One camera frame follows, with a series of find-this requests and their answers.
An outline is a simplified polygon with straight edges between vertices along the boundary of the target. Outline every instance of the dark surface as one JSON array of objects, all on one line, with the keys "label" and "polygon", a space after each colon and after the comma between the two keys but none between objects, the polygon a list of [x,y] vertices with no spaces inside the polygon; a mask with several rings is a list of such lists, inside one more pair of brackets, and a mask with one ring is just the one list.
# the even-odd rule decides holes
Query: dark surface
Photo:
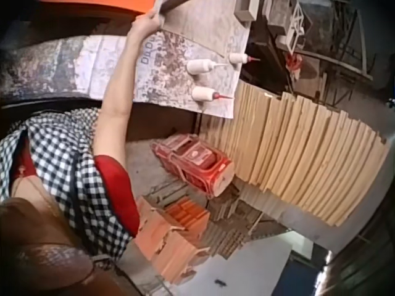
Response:
[{"label": "dark surface", "polygon": [[288,260],[274,291],[273,296],[310,296],[319,270],[298,261]]},{"label": "dark surface", "polygon": [[324,295],[395,295],[395,181],[366,228],[330,263]]}]

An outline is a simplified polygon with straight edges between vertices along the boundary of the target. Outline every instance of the light wood strip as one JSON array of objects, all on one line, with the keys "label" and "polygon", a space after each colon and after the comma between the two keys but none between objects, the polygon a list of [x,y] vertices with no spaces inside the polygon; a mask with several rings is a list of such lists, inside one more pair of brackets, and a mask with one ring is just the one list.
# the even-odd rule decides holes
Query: light wood strip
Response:
[{"label": "light wood strip", "polygon": [[275,121],[278,115],[278,109],[280,107],[280,101],[277,99],[270,99],[270,106],[268,109],[267,122],[265,124],[264,132],[262,134],[262,139],[260,140],[259,150],[255,165],[252,169],[250,184],[257,185],[259,180],[259,173],[264,165],[265,156],[268,151],[269,143],[272,139],[273,131],[275,129]]},{"label": "light wood strip", "polygon": [[322,172],[320,172],[321,176],[319,179],[315,179],[317,182],[312,183],[311,187],[308,188],[306,192],[308,197],[306,204],[302,206],[303,209],[311,211],[319,203],[320,199],[317,198],[317,195],[322,191],[322,187],[326,184],[326,180],[335,166],[350,130],[351,123],[351,119],[345,118],[344,125],[342,125],[341,128],[335,132],[336,138],[333,138],[331,146],[329,147],[324,161],[320,167],[320,170],[322,170]]},{"label": "light wood strip", "polygon": [[256,90],[256,88],[253,88],[252,96],[251,96],[251,105],[250,105],[249,116],[248,116],[249,120],[247,124],[244,126],[243,138],[242,138],[242,142],[240,143],[240,146],[243,150],[243,154],[239,160],[240,169],[238,176],[244,182],[248,181],[246,177],[248,175],[248,169],[249,169],[247,162],[249,158],[252,157],[250,153],[251,153],[251,149],[254,148],[251,147],[252,146],[252,144],[250,143],[251,136],[254,132],[256,132],[255,138],[258,138],[262,134],[259,133],[259,131],[254,131],[254,127],[259,118],[259,112],[260,112],[259,101],[260,101],[260,94]]},{"label": "light wood strip", "polygon": [[248,100],[247,100],[247,106],[245,109],[245,114],[243,117],[243,122],[240,128],[240,134],[237,142],[237,154],[234,157],[235,165],[236,165],[236,175],[240,178],[240,172],[241,169],[244,165],[242,162],[244,153],[246,151],[247,147],[247,138],[250,130],[251,123],[254,119],[254,109],[256,106],[256,92],[255,89],[250,87],[249,89],[249,94],[248,94]]},{"label": "light wood strip", "polygon": [[246,108],[246,102],[248,100],[248,97],[245,97],[244,87],[241,89],[240,98],[241,98],[241,103],[240,103],[238,119],[237,121],[232,123],[232,131],[229,140],[229,144],[230,144],[229,157],[232,159],[234,159],[236,154],[237,137],[238,137],[239,129],[241,128],[241,124],[243,122],[244,109]]},{"label": "light wood strip", "polygon": [[314,118],[317,113],[317,104],[314,104],[312,101],[308,100],[309,106],[307,109],[306,118],[303,121],[300,121],[296,130],[296,134],[294,136],[294,140],[290,149],[290,153],[287,155],[286,163],[283,167],[283,171],[280,174],[280,178],[276,184],[275,191],[278,192],[278,196],[281,196],[283,199],[283,193],[289,184],[290,180],[294,176],[294,172],[296,167],[299,165],[300,159],[306,148],[307,140],[309,139],[310,132],[313,127]]},{"label": "light wood strip", "polygon": [[293,107],[291,119],[289,120],[288,128],[286,129],[284,141],[281,145],[280,153],[276,159],[273,170],[270,172],[270,178],[267,181],[265,189],[272,190],[275,182],[280,174],[281,169],[283,168],[286,156],[291,148],[292,140],[295,135],[295,131],[297,128],[297,123],[299,122],[299,118],[301,117],[302,108],[306,111],[307,106],[309,104],[309,100],[304,99],[302,97],[296,98],[296,103]]},{"label": "light wood strip", "polygon": [[311,164],[315,160],[317,152],[320,148],[322,139],[325,136],[325,126],[328,124],[331,112],[327,110],[324,106],[319,105],[317,110],[317,115],[315,117],[314,125],[311,131],[311,135],[306,144],[306,149],[303,152],[301,161],[297,166],[294,177],[290,180],[288,187],[285,189],[282,200],[291,202],[292,204],[297,203],[295,198],[295,193],[301,186],[303,180],[306,178],[306,174],[309,171]]},{"label": "light wood strip", "polygon": [[308,188],[311,188],[313,184],[316,184],[316,180],[319,173],[323,173],[323,160],[324,157],[326,156],[326,153],[328,152],[328,149],[332,143],[332,140],[335,137],[335,131],[340,130],[340,126],[344,124],[344,121],[346,120],[346,113],[343,112],[342,116],[336,112],[331,112],[330,115],[330,121],[328,124],[328,127],[325,130],[325,137],[320,143],[320,147],[318,148],[318,154],[314,158],[314,162],[307,174],[307,176],[304,178],[300,188],[296,191],[296,194],[294,196],[294,203],[298,204],[299,206],[303,206],[307,200],[308,195],[306,194],[306,190]]},{"label": "light wood strip", "polygon": [[263,179],[262,179],[260,186],[259,186],[261,191],[265,191],[267,188],[267,182],[272,174],[272,171],[273,171],[273,168],[276,164],[278,154],[280,153],[281,147],[283,146],[285,134],[286,134],[286,131],[288,130],[289,121],[291,120],[291,113],[292,113],[292,110],[293,110],[295,104],[296,104],[296,101],[294,102],[293,100],[291,100],[291,101],[288,101],[288,103],[286,105],[284,119],[283,119],[283,122],[282,122],[281,128],[280,128],[280,133],[278,135],[276,145],[273,150],[272,157],[270,158],[269,165],[267,167],[267,170],[264,172]]},{"label": "light wood strip", "polygon": [[235,129],[235,126],[239,122],[239,113],[241,109],[241,104],[244,101],[243,98],[243,89],[244,89],[245,83],[241,80],[239,80],[239,83],[236,88],[235,92],[235,107],[233,111],[233,119],[225,119],[225,124],[224,124],[224,135],[222,135],[223,139],[220,142],[220,150],[224,151],[224,153],[227,154],[227,156],[230,155],[231,149],[232,149],[232,134]]},{"label": "light wood strip", "polygon": [[258,97],[257,115],[252,125],[251,132],[248,139],[247,159],[243,160],[246,170],[244,172],[245,182],[251,179],[254,165],[257,162],[259,143],[262,142],[264,136],[264,129],[267,123],[268,111],[270,108],[271,99],[263,93]]},{"label": "light wood strip", "polygon": [[212,147],[217,148],[217,135],[220,131],[220,117],[211,116],[211,125],[209,130],[209,143]]},{"label": "light wood strip", "polygon": [[360,162],[362,152],[368,145],[368,140],[371,134],[372,129],[366,124],[360,123],[357,136],[355,137],[354,143],[350,149],[350,153],[348,153],[345,161],[341,164],[341,169],[336,174],[336,179],[331,189],[328,191],[327,199],[330,202],[328,202],[322,210],[322,218],[324,221],[328,220],[334,210],[339,210],[338,206],[341,201],[341,195],[344,193],[344,188],[347,182],[349,182],[350,175],[355,171],[358,162]]},{"label": "light wood strip", "polygon": [[378,146],[375,144],[375,147],[378,148],[374,149],[374,151],[370,154],[368,163],[365,165],[364,171],[361,173],[361,176],[358,179],[359,182],[353,187],[354,190],[351,192],[351,196],[353,197],[350,199],[352,201],[351,206],[347,209],[343,217],[336,222],[337,226],[342,225],[342,223],[355,210],[360,201],[366,196],[388,156],[390,149],[389,142],[383,145],[380,140],[380,145]]},{"label": "light wood strip", "polygon": [[364,135],[364,138],[362,139],[361,147],[358,149],[346,176],[332,196],[333,203],[336,204],[336,206],[332,207],[330,209],[331,212],[325,217],[325,221],[331,226],[334,225],[338,217],[347,210],[347,207],[349,207],[348,200],[351,197],[348,196],[348,193],[359,177],[362,167],[366,164],[367,157],[373,149],[377,134],[369,127],[367,128],[366,134],[367,135]]},{"label": "light wood strip", "polygon": [[233,143],[232,143],[232,159],[235,161],[236,163],[236,159],[238,158],[238,155],[240,153],[240,137],[241,137],[241,133],[243,131],[243,126],[245,125],[245,122],[248,120],[248,107],[249,104],[251,103],[251,93],[252,93],[252,89],[250,87],[248,87],[247,84],[244,85],[243,88],[243,101],[241,102],[241,110],[240,110],[240,114],[239,114],[239,120],[236,123],[236,128],[235,128],[235,136],[233,138]]},{"label": "light wood strip", "polygon": [[285,119],[286,110],[288,111],[291,110],[292,104],[293,104],[293,100],[289,100],[288,97],[283,96],[280,102],[279,111],[277,113],[276,120],[273,125],[273,132],[272,132],[272,136],[270,137],[270,143],[267,148],[267,152],[265,152],[266,153],[265,160],[263,162],[262,168],[260,168],[259,176],[257,177],[256,182],[257,185],[259,186],[262,185],[262,181],[265,179],[265,175],[267,174],[270,161],[273,159],[273,153],[275,151],[276,144],[280,137],[281,127],[283,126],[284,120],[288,121],[288,119]]},{"label": "light wood strip", "polygon": [[362,140],[362,134],[364,132],[364,126],[362,126],[360,121],[353,120],[350,127],[350,132],[344,142],[343,148],[337,157],[336,164],[332,169],[326,183],[321,192],[316,196],[319,200],[319,204],[315,209],[313,209],[314,215],[323,216],[325,210],[329,207],[328,201],[330,196],[335,190],[335,184],[338,185],[339,180],[345,174],[345,168],[348,167],[352,162],[352,156],[357,150],[357,145],[360,144]]},{"label": "light wood strip", "polygon": [[210,125],[210,115],[203,114],[202,115],[202,123],[200,127],[199,137],[203,139],[203,141],[207,142],[208,133],[209,133],[209,125]]}]

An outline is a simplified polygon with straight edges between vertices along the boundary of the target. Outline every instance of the red top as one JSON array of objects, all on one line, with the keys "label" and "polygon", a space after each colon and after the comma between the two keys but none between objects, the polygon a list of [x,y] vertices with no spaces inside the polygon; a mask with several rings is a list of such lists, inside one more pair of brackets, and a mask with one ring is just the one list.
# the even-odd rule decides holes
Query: red top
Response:
[{"label": "red top", "polygon": [[[17,156],[16,165],[11,173],[11,180],[17,179],[21,172],[19,168],[24,166],[22,176],[36,176],[36,168],[30,156],[28,139],[21,152]],[[99,170],[107,196],[115,215],[120,220],[123,227],[135,237],[138,232],[140,218],[137,211],[135,199],[131,191],[130,179],[127,171],[114,158],[106,155],[94,157],[94,163]]]}]

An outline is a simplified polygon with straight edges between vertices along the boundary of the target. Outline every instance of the red nozzle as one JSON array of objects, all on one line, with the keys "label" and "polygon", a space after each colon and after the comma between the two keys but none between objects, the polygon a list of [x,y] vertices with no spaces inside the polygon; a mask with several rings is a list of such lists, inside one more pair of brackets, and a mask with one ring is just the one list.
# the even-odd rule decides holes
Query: red nozzle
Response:
[{"label": "red nozzle", "polygon": [[215,92],[214,95],[213,95],[213,99],[214,100],[218,100],[218,99],[232,99],[232,97],[227,97],[227,96],[224,96],[223,94],[219,94],[219,93]]},{"label": "red nozzle", "polygon": [[256,57],[248,57],[248,62],[252,62],[252,61],[260,62],[260,59]]}]

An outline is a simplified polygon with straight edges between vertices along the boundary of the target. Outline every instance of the orange object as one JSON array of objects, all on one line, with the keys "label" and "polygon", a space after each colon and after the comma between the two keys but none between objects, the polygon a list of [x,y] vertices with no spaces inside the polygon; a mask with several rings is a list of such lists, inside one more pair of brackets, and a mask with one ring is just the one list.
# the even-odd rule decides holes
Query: orange object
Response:
[{"label": "orange object", "polygon": [[196,254],[208,250],[189,231],[172,231],[152,264],[166,281],[174,283],[189,269],[188,266]]},{"label": "orange object", "polygon": [[169,205],[165,211],[198,238],[203,235],[210,218],[210,212],[189,197]]},{"label": "orange object", "polygon": [[157,207],[155,207],[155,205],[153,205],[148,200],[146,200],[143,196],[137,198],[136,206],[140,216],[140,226],[139,226],[139,231],[140,231],[147,223],[148,218],[151,215],[151,212],[157,209]]},{"label": "orange object", "polygon": [[184,227],[162,210],[151,212],[147,223],[137,234],[135,243],[141,253],[151,260],[165,244],[165,236],[172,230],[184,230]]},{"label": "orange object", "polygon": [[154,7],[155,0],[41,0],[41,2],[102,6],[103,10],[108,7],[145,14]]}]

